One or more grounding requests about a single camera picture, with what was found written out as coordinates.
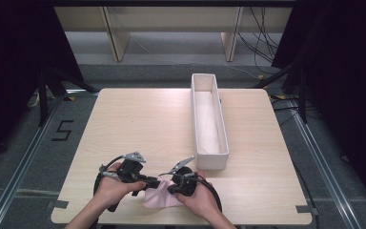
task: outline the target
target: metal bracket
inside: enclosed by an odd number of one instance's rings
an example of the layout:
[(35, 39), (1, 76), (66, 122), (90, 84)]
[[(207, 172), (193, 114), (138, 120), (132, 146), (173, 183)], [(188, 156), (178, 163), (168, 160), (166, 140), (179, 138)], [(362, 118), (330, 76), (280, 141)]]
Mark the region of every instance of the metal bracket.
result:
[(187, 159), (184, 160), (180, 160), (179, 162), (177, 162), (177, 164), (166, 174), (169, 175), (173, 175), (175, 174), (179, 169), (183, 168), (185, 165), (189, 164), (189, 162), (191, 162), (192, 160), (195, 159), (195, 156), (191, 156)]
[(122, 156), (124, 159), (146, 163), (147, 160), (139, 152), (129, 153)]
[(118, 177), (118, 174), (115, 173), (115, 172), (111, 172), (111, 171), (103, 171), (101, 172), (101, 174), (104, 176), (104, 177), (110, 177), (110, 178), (113, 178), (115, 180), (120, 180), (120, 178)]

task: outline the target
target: black cable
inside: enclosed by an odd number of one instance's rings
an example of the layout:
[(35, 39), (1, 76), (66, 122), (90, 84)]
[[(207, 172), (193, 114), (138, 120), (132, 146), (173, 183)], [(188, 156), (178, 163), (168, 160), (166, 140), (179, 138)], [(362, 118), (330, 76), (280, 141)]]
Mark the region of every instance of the black cable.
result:
[(253, 11), (252, 7), (251, 7), (251, 12), (252, 12), (252, 15), (254, 17), (254, 20), (255, 20), (255, 22), (256, 22), (259, 30), (260, 30), (260, 34), (257, 37), (258, 40), (259, 41), (262, 41), (260, 39), (260, 36), (261, 36), (261, 34), (263, 34), (263, 37), (265, 39), (265, 41), (263, 41), (263, 42), (265, 42), (267, 44), (267, 49), (269, 51), (269, 54), (270, 55), (275, 55), (275, 51), (273, 50), (272, 45), (270, 44), (269, 39), (268, 39), (268, 36), (267, 36), (267, 33), (266, 33), (266, 26), (264, 25), (264, 18), (265, 18), (265, 15), (266, 15), (266, 8), (264, 8), (264, 7), (261, 8), (261, 26), (260, 26), (260, 24), (259, 24), (259, 22), (257, 20), (257, 17), (254, 14), (254, 11)]
[(117, 160), (119, 160), (119, 159), (121, 159), (121, 158), (123, 158), (122, 156), (118, 156), (118, 157), (116, 157), (115, 159), (113, 159), (111, 162), (109, 162), (109, 164), (107, 164), (105, 167), (104, 167), (104, 171), (106, 171), (107, 169), (109, 169), (109, 167), (111, 167), (114, 163), (115, 163), (115, 161), (117, 161)]
[(291, 117), (287, 118), (287, 120), (281, 122), (278, 126), (282, 126), (284, 125), (286, 122), (290, 121), (296, 114), (298, 114), (298, 112), (294, 113), (293, 115), (291, 115)]
[[(254, 37), (255, 38), (257, 38), (257, 35), (254, 33), (254, 32), (252, 32), (252, 34), (254, 35)], [(261, 42), (263, 42), (264, 44), (268, 44), (266, 41), (264, 41), (264, 40), (260, 40)], [(273, 48), (275, 48), (275, 49), (277, 49), (278, 48), (278, 45), (276, 45), (275, 43), (274, 43), (274, 45), (270, 45), (270, 46), (272, 46)]]
[(292, 98), (274, 98), (271, 96), (272, 99), (275, 99), (275, 101), (272, 102), (272, 105), (275, 104), (278, 101), (288, 101), (288, 100), (297, 100), (299, 98), (297, 97), (292, 97)]
[(275, 112), (278, 112), (278, 111), (285, 111), (285, 110), (295, 110), (295, 109), (298, 109), (299, 107), (285, 107), (285, 108), (274, 108), (273, 110)]
[(204, 177), (202, 177), (200, 175), (198, 175), (198, 176), (201, 177), (202, 179), (199, 179), (199, 178), (188, 178), (188, 179), (200, 182), (208, 190), (210, 190), (210, 192), (213, 194), (213, 197), (215, 198), (216, 205), (218, 206), (219, 211), (222, 213), (222, 203), (221, 203), (221, 199), (219, 198), (218, 193), (216, 192), (214, 187), (210, 184), (210, 182), (208, 182)]
[(262, 57), (263, 59), (265, 59), (265, 60), (267, 60), (267, 61), (269, 61), (269, 62), (273, 62), (273, 60), (272, 60), (272, 58), (271, 57), (269, 57), (268, 55), (266, 55), (265, 53), (263, 53), (263, 52), (261, 52), (261, 51), (259, 51), (259, 50), (257, 50), (257, 49), (255, 49), (249, 42), (247, 42), (246, 40), (245, 40), (245, 38), (243, 38), (242, 37), (242, 35), (240, 34), (240, 32), (238, 33), (238, 35), (239, 35), (239, 37), (240, 37), (240, 39), (243, 41), (243, 43), (246, 45), (246, 47), (248, 47), (251, 51), (253, 51), (253, 52), (256, 52), (258, 55), (260, 55), (260, 57)]
[[(259, 35), (259, 37), (258, 37), (258, 39), (257, 39), (257, 42), (256, 42), (256, 46), (255, 46), (255, 49), (257, 50), (257, 46), (258, 46), (258, 42), (259, 42), (259, 40), (260, 40), (260, 35)], [(257, 65), (257, 61), (256, 61), (256, 53), (254, 53), (254, 65), (261, 71), (261, 72), (263, 72), (263, 73), (267, 73), (267, 74), (274, 74), (274, 73), (269, 73), (269, 72), (266, 72), (266, 71), (263, 71), (263, 70), (261, 70), (259, 67), (258, 67), (258, 65)]]

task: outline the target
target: forearm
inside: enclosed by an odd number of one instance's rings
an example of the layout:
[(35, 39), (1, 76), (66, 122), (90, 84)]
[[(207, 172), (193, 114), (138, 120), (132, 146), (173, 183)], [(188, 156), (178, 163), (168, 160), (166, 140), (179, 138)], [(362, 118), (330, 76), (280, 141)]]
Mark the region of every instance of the forearm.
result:
[(219, 211), (215, 211), (215, 213), (209, 214), (208, 217), (205, 217), (205, 220), (214, 229), (236, 229), (236, 227), (234, 227), (234, 225)]
[(89, 228), (106, 210), (106, 208), (105, 202), (102, 202), (98, 198), (93, 198), (65, 228)]

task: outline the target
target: hand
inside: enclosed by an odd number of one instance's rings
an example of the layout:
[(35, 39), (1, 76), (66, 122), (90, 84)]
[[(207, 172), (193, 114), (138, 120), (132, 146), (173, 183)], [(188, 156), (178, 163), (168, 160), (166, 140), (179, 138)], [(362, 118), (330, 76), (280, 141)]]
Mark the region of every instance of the hand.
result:
[[(197, 174), (205, 178), (204, 171), (197, 171)], [(213, 228), (236, 229), (231, 222), (219, 211), (215, 197), (208, 188), (197, 182), (195, 192), (191, 197), (175, 194), (177, 200), (182, 202), (196, 216), (205, 219)]]
[[(120, 166), (121, 163), (116, 162), (108, 168), (108, 171), (117, 171)], [(106, 209), (120, 202), (120, 200), (129, 192), (139, 191), (143, 189), (145, 185), (146, 184), (143, 181), (123, 183), (110, 177), (102, 177), (93, 199), (104, 204), (103, 206)]]
[[(108, 171), (117, 171), (120, 165), (120, 163), (114, 163)], [(110, 177), (102, 177), (91, 201), (66, 228), (89, 228), (107, 208), (118, 203), (129, 192), (143, 189), (145, 185), (143, 181), (123, 183)]]
[[(197, 174), (205, 177), (204, 171), (197, 171)], [(195, 192), (190, 197), (181, 194), (175, 194), (177, 200), (186, 205), (198, 217), (206, 218), (207, 214), (218, 210), (213, 194), (204, 185), (197, 182)]]

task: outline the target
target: pink cloth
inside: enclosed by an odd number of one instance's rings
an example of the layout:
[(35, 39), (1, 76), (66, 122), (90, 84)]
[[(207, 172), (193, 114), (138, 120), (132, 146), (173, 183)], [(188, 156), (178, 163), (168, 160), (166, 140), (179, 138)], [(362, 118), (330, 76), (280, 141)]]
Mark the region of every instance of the pink cloth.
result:
[(162, 177), (159, 177), (158, 180), (160, 184), (157, 189), (148, 188), (145, 191), (144, 206), (147, 208), (164, 208), (183, 205), (167, 190), (173, 184), (173, 181), (165, 180)]

